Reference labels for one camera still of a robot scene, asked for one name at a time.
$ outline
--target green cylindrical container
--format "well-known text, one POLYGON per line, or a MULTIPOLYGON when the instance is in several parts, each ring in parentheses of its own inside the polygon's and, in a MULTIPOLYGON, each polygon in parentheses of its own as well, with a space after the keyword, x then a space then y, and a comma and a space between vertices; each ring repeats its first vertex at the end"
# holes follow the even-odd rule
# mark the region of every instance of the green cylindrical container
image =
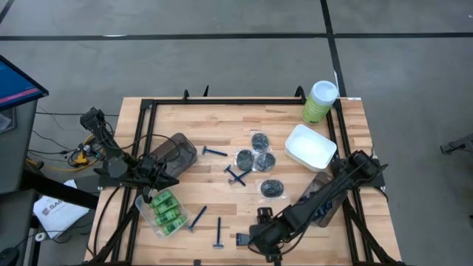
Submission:
POLYGON ((163 228, 163 233, 166 236, 169 235, 174 230, 177 230, 181 225, 183 225, 186 222, 186 220, 187 219, 186 219, 185 216, 181 216, 181 217, 175 219, 174 221, 172 221, 170 224, 168 224, 167 226, 165 226, 163 228))
POLYGON ((159 204, 157 206, 157 212, 159 214, 164 214, 165 212, 171 210, 172 208, 178 206, 179 203, 177 202, 177 200, 173 197, 171 197, 170 199, 167 199, 165 202, 159 204))
POLYGON ((178 217, 180 214, 179 208, 172 209, 170 211, 165 212, 164 214, 160 214, 156 217, 156 224, 162 225, 163 223, 172 221, 174 218, 178 217))
POLYGON ((338 88, 329 81, 315 83, 305 101, 302 120, 308 124, 315 124, 324 119, 333 102, 338 97, 338 88))
POLYGON ((156 208, 159 204, 163 203, 170 197, 172 197, 172 193, 170 191, 164 191, 163 193, 157 195, 151 200, 151 202, 149 203, 149 207, 156 208))

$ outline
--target computer monitor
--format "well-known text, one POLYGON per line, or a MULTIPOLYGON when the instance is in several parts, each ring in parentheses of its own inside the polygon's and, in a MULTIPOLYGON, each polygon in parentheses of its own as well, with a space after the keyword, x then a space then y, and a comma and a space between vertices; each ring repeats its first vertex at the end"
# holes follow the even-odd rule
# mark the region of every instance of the computer monitor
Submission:
POLYGON ((43 86, 0 55, 0 111, 48 95, 43 86))

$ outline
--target plastic tray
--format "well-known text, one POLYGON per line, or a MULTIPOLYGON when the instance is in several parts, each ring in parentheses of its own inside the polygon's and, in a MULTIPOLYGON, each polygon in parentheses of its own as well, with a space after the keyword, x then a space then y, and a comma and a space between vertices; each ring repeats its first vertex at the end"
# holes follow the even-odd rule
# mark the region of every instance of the plastic tray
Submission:
POLYGON ((174 193, 172 193, 171 190, 169 189, 163 189, 162 191, 159 191, 157 192, 156 190, 153 191, 152 193, 152 197, 156 197, 157 195, 163 193, 164 191, 169 191, 171 192, 172 196, 177 200, 177 202, 179 203, 179 210, 180 210, 180 213, 181 215, 184 215, 186 217, 186 221, 180 226, 178 227, 176 230, 174 230, 172 233, 170 233, 169 235, 165 235, 164 232, 163 232, 163 228, 159 225, 156 224, 156 221, 154 220, 156 218, 156 214, 154 214, 154 210, 152 208, 149 207, 149 205, 147 203, 145 203, 143 201, 143 196, 140 195, 139 197, 136 198, 135 200, 135 205, 136 207, 138 208, 138 210, 140 211, 141 213, 141 216, 143 216, 143 218, 146 220, 146 222, 148 223, 149 227, 153 230, 153 232, 156 234, 157 237, 159 238, 167 238, 167 237, 170 237, 172 236, 174 233, 176 233, 181 227, 183 227, 184 225, 187 224, 187 220, 188 220, 188 212, 186 209, 184 209, 184 207, 180 204, 179 202, 179 199, 176 198, 176 196, 174 195, 174 193))

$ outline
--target butcher block tabletop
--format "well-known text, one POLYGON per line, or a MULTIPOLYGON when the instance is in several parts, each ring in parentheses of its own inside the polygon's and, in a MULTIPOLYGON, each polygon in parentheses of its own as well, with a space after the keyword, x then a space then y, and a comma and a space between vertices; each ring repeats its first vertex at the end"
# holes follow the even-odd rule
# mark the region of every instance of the butcher block tabletop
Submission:
MULTIPOLYGON (((123 99, 115 132, 115 140, 119 146, 127 146, 133 142, 142 99, 123 99)), ((351 150, 363 149, 369 154, 372 141, 362 101, 359 98, 341 98, 341 104, 351 150)), ((183 228, 168 239, 157 238, 140 216, 132 264, 192 265, 194 260, 199 259, 202 265, 269 265, 264 256, 252 253, 245 246, 237 247, 235 236, 237 233, 248 233, 249 226, 256 224, 257 208, 272 207, 275 214, 280 212, 287 205, 295 203, 315 177, 316 173, 290 159, 284 151, 285 141, 294 127, 304 124, 301 119, 302 109, 303 105, 159 105, 153 133, 170 137, 181 132, 198 151, 197 162, 178 177, 180 184, 170 189, 188 210, 190 221, 194 220, 204 205, 208 208, 194 227, 193 233, 183 228), (223 170, 229 164, 234 165, 235 155, 239 150, 251 148, 251 136, 256 132, 269 137, 276 165, 271 171, 247 175, 244 178, 245 187, 239 183, 230 185, 230 176, 223 170), (209 153, 202 155, 203 146, 226 152, 228 157, 209 153), (286 197, 264 200, 256 184, 267 179, 282 181, 286 197), (225 247, 216 250, 213 244, 217 238, 219 216, 222 217, 221 242, 225 247)), ((332 109, 331 112, 338 150, 341 157, 344 157, 336 111, 332 109)), ((143 135, 146 134, 149 113, 150 110, 145 116, 143 135)), ((326 119, 309 127, 329 138, 326 119)), ((159 137, 153 137, 151 150, 163 141, 159 137)), ((143 153, 144 143, 144 140, 140 142, 138 154, 143 153)), ((329 168, 325 171, 331 175, 329 168)), ((236 166, 232 169, 241 173, 236 166)), ((98 218, 113 190, 114 188, 106 188, 101 192, 89 247, 93 246, 98 218)), ((132 193, 130 204, 134 197, 135 194, 132 193)), ((103 216, 98 233, 98 250, 106 244, 117 227, 122 198, 123 188, 120 188, 103 216)), ((373 188, 362 188, 361 200, 367 227, 393 259, 401 260, 386 198, 373 188)), ((361 236, 356 226, 354 228, 359 259, 364 260, 361 236)), ((128 240, 129 228, 123 234, 119 260, 125 259, 128 240)), ((90 259, 90 253, 86 253, 85 260, 90 259)), ((351 265, 342 209, 337 210, 326 228, 310 226, 299 245, 283 256, 282 264, 351 265)))

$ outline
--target black round disc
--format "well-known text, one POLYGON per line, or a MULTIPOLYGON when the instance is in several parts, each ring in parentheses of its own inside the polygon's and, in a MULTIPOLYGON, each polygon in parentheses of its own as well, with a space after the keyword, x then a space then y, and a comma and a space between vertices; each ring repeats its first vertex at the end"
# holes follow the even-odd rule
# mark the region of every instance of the black round disc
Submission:
POLYGON ((261 184, 261 193, 265 197, 279 197, 284 192, 284 185, 279 180, 266 180, 261 184))
POLYGON ((270 171, 276 164, 276 158, 270 153, 264 153, 257 157, 255 168, 258 171, 270 171))
POLYGON ((242 171, 250 171, 253 168, 254 156, 250 150, 242 150, 236 155, 236 166, 242 171))
POLYGON ((251 145, 253 145, 253 150, 257 152, 265 152, 269 147, 269 139, 263 133, 256 133, 251 138, 251 145))

